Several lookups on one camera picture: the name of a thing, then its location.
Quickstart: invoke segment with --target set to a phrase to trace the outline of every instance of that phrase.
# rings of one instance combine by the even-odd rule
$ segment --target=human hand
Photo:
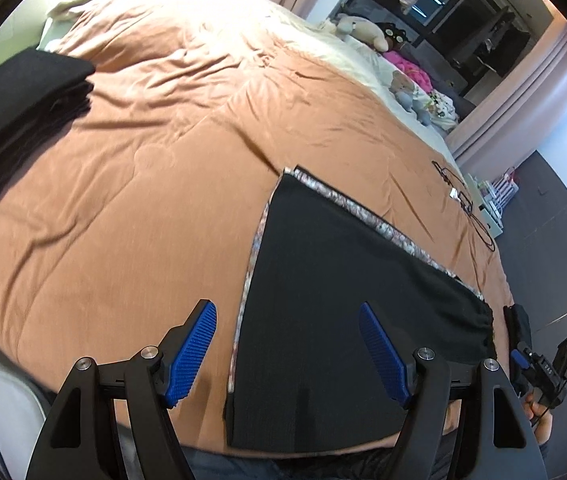
[[[552,433],[552,413],[550,410],[546,412],[546,408],[546,406],[534,402],[532,392],[526,395],[523,410],[528,419],[532,420],[533,416],[543,415],[534,430],[534,436],[537,438],[537,443],[540,446],[550,439],[550,433]]]

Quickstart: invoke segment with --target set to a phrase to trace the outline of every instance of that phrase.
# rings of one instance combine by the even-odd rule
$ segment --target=pink blanket
[[[385,52],[383,57],[401,70],[401,72],[406,74],[410,79],[412,79],[412,81],[417,83],[417,85],[419,85],[426,94],[433,91],[433,84],[430,82],[430,76],[428,76],[417,65],[402,57],[400,53],[391,50],[390,52]]]

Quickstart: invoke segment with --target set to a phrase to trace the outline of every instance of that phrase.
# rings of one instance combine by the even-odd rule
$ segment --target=metal screw
[[[499,370],[499,363],[494,359],[486,359],[484,361],[484,366],[491,372],[496,372],[497,370]]]
[[[81,357],[81,359],[76,362],[75,366],[77,370],[87,370],[90,366],[92,366],[92,359],[89,357]]]
[[[426,347],[420,348],[417,355],[424,361],[432,361],[435,358],[435,351]]]
[[[159,349],[156,346],[146,346],[141,351],[141,357],[143,357],[144,359],[152,359],[156,357],[158,353],[159,353]]]

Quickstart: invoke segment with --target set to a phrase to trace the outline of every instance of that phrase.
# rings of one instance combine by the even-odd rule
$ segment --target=blue gripper pad
[[[405,406],[411,398],[407,389],[406,365],[368,303],[359,310],[359,331],[390,399]]]
[[[168,408],[175,407],[190,393],[215,330],[217,308],[209,301],[170,366],[170,385],[165,396]]]

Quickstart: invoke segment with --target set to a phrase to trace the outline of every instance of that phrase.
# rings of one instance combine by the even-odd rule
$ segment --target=stuffed animal
[[[417,120],[423,124],[423,126],[430,126],[433,122],[433,118],[427,109],[427,104],[424,104],[417,99],[414,99],[415,95],[415,83],[406,74],[399,70],[393,72],[392,83],[390,84],[390,91],[393,93],[397,102],[404,108],[406,112],[415,111],[417,114]]]
[[[373,46],[377,52],[388,51],[388,41],[386,41],[383,31],[377,25],[365,18],[340,14],[339,24],[337,25],[337,37],[348,35]]]

